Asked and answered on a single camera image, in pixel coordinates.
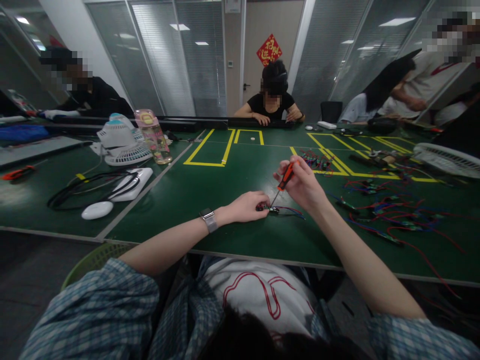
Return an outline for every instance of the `blue plaid sleeve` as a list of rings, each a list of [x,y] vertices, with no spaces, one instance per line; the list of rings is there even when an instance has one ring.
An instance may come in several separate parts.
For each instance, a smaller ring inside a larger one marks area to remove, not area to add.
[[[480,350],[470,340],[428,319],[379,315],[369,321],[368,331],[379,359],[480,359]]]
[[[140,359],[158,300],[152,278],[110,259],[53,298],[20,358]]]

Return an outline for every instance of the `red screwdriver handle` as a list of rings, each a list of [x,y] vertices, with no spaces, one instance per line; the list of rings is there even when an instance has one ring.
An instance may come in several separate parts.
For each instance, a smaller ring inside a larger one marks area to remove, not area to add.
[[[294,163],[291,162],[290,165],[288,165],[288,167],[286,168],[286,171],[283,174],[283,178],[281,179],[280,183],[276,187],[278,191],[285,191],[285,187],[287,186],[288,182],[294,178],[294,176],[295,176]]]
[[[9,172],[8,174],[5,174],[2,179],[3,180],[15,180],[18,178],[21,178],[23,175],[33,171],[35,168],[33,166],[27,165],[24,168],[21,168],[20,170],[15,170],[12,172]]]

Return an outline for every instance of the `floor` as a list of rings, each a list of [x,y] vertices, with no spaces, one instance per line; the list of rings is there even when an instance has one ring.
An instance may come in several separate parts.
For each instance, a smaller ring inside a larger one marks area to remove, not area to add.
[[[0,359],[13,360],[19,357],[30,332],[51,299],[59,293],[72,267],[98,244],[11,232],[0,234],[0,349],[3,349]],[[186,273],[185,267],[181,266],[174,287]],[[322,271],[318,270],[317,273],[321,276]],[[417,281],[404,283],[413,292],[421,291],[430,299],[442,301],[439,292],[441,287],[436,284]],[[455,288],[455,291],[459,290],[463,290],[464,299],[470,299],[468,304],[478,303],[478,289]],[[344,280],[328,305],[343,334],[375,359],[365,325],[371,313],[349,278]],[[445,323],[445,317],[438,317],[438,311],[435,312],[432,307],[427,307],[425,311],[435,324],[453,329],[474,341],[479,340],[478,332]]]

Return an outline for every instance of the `black chair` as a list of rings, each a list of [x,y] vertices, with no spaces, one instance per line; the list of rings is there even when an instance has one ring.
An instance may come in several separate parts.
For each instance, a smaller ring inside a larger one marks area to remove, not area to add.
[[[340,115],[342,115],[343,105],[342,101],[323,101],[320,104],[321,120],[335,124],[339,120]]]

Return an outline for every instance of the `plastic basket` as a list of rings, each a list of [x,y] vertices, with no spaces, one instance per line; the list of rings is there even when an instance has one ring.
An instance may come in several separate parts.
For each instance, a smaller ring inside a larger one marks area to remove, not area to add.
[[[446,173],[480,179],[480,159],[451,148],[421,142],[413,148],[414,158]]]
[[[0,128],[0,140],[27,142],[46,138],[49,132],[43,126],[14,125]]]
[[[111,243],[105,243],[99,246],[75,265],[75,267],[67,275],[60,291],[63,291],[67,286],[76,283],[78,280],[83,278],[86,273],[93,270],[100,270],[110,258],[118,258],[131,248],[133,248],[132,245],[119,245]]]

